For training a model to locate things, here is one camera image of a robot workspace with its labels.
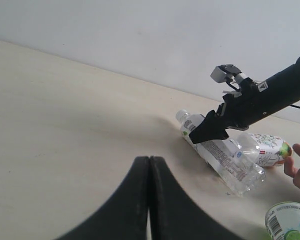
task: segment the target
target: barcode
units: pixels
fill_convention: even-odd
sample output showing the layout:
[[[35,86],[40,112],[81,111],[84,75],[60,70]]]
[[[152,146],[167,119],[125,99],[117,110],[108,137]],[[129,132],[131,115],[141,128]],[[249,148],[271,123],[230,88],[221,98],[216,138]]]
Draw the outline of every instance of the barcode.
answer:
[[[188,129],[190,132],[192,132],[193,130],[195,130],[195,128],[196,128],[196,126],[191,124]]]
[[[274,236],[277,236],[280,232],[282,232],[281,226],[276,216],[269,220],[269,226]]]

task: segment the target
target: white wall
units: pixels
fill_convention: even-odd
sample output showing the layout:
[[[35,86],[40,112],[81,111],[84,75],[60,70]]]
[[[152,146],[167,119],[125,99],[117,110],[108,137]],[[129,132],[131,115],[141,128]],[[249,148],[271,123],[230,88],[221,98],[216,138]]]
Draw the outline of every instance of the white wall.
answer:
[[[216,65],[262,81],[295,62],[300,0],[0,0],[0,39],[221,100]]]

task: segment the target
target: clear plastic bottle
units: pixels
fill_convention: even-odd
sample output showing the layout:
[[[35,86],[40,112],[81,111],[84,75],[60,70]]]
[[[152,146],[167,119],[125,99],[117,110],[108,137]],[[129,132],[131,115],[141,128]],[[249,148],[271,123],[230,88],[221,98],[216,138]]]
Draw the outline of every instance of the clear plastic bottle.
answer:
[[[212,166],[236,195],[242,196],[264,181],[264,169],[243,154],[233,140],[192,143],[189,134],[205,119],[203,115],[180,110],[175,118],[181,123],[180,130],[184,139]]]
[[[261,167],[281,166],[293,154],[281,137],[243,132],[233,143],[254,163]]]

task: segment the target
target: beige table surface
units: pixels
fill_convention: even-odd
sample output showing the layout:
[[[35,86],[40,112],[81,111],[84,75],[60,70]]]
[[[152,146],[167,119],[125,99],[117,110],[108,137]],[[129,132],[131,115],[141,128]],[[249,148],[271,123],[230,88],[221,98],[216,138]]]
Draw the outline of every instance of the beige table surface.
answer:
[[[218,104],[0,41],[0,240],[49,240],[69,231],[143,155],[163,156],[189,196],[225,227],[245,239],[266,238],[266,211],[300,202],[300,190],[277,167],[245,197],[227,195],[175,120],[180,109],[205,114]],[[249,131],[300,143],[300,124],[275,117]]]

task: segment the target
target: bottle cap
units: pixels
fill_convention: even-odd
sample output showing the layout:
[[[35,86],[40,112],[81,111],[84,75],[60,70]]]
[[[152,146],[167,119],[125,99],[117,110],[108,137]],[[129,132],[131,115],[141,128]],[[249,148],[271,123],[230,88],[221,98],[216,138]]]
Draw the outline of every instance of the bottle cap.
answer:
[[[186,114],[188,114],[188,111],[182,109],[182,110],[180,110],[180,111],[178,111],[178,112],[176,113],[175,119],[177,119],[177,121],[178,121],[179,123],[182,123],[183,117],[184,117]]]

